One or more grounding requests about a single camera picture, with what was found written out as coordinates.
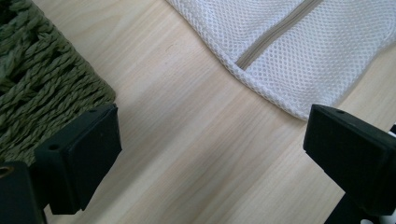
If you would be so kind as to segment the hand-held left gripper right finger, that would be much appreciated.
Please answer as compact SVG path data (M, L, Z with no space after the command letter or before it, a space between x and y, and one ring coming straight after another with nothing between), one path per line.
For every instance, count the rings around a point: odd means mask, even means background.
M345 111L313 105L304 150L363 211L396 211L396 137Z

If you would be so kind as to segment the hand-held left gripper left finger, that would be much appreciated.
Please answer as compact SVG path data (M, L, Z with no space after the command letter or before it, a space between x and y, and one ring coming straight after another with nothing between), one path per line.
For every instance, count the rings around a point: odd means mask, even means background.
M84 210L121 152L118 108L100 105L72 120L35 150L55 215Z

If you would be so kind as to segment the green woven basket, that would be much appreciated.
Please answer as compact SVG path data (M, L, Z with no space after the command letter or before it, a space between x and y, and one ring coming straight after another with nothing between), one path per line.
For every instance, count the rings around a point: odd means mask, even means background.
M0 0L0 162L34 150L116 93L32 0Z

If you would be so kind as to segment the white mesh laundry bag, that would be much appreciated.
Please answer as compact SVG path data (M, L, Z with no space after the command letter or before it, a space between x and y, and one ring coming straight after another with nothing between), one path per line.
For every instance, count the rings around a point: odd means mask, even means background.
M243 84L299 119L396 43L396 0L167 0Z

